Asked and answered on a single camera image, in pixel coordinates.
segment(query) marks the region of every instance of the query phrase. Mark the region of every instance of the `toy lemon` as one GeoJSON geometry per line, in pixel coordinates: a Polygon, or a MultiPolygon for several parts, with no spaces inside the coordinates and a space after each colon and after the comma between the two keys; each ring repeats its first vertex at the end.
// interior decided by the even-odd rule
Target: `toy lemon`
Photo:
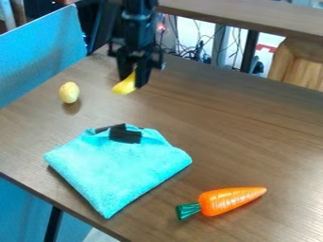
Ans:
{"type": "Polygon", "coordinates": [[[77,101],[79,96],[79,89],[77,85],[72,82],[66,82],[59,89],[60,100],[64,103],[74,103],[77,101]]]}

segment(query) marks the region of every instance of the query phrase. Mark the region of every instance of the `wooden table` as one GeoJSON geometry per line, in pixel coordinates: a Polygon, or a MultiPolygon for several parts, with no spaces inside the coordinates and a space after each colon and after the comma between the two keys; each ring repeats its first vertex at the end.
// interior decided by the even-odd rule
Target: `wooden table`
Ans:
{"type": "Polygon", "coordinates": [[[1,110],[2,177],[122,240],[322,241],[323,94],[167,59],[142,90],[117,96],[115,60],[99,51],[1,110]],[[61,104],[65,81],[78,83],[80,102],[61,104]],[[123,122],[159,130],[194,163],[106,220],[43,154],[88,127],[123,122]],[[222,216],[177,221],[175,205],[234,186],[268,192],[222,216]]]}
{"type": "Polygon", "coordinates": [[[321,41],[323,10],[271,0],[160,0],[159,11],[228,26],[321,41]]]}

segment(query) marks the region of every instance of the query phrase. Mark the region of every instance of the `toy carrot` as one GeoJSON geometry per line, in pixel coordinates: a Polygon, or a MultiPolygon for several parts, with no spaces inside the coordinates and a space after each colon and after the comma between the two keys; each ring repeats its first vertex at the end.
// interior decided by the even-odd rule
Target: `toy carrot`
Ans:
{"type": "Polygon", "coordinates": [[[240,187],[213,190],[202,193],[198,202],[176,206],[179,220],[199,211],[204,216],[217,216],[257,199],[267,191],[264,187],[240,187]]]}

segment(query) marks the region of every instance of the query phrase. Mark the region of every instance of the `plastic carrot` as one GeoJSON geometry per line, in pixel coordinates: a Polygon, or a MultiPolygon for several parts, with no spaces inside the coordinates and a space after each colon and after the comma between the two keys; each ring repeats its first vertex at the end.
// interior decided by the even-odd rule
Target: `plastic carrot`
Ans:
{"type": "Polygon", "coordinates": [[[198,202],[176,206],[179,220],[199,211],[204,216],[217,216],[257,199],[267,191],[264,187],[240,187],[213,190],[202,193],[198,202]]]}

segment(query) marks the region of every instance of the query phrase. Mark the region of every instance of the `table leg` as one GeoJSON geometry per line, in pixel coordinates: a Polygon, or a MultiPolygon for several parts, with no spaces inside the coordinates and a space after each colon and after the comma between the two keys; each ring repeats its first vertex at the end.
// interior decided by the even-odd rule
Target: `table leg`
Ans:
{"type": "Polygon", "coordinates": [[[246,46],[243,61],[241,64],[240,71],[245,73],[251,72],[251,66],[253,58],[256,52],[256,46],[258,43],[259,32],[255,30],[249,30],[246,37],[246,46]]]}
{"type": "Polygon", "coordinates": [[[54,207],[49,217],[47,230],[44,238],[44,242],[55,242],[60,230],[62,211],[61,209],[54,207]]]}

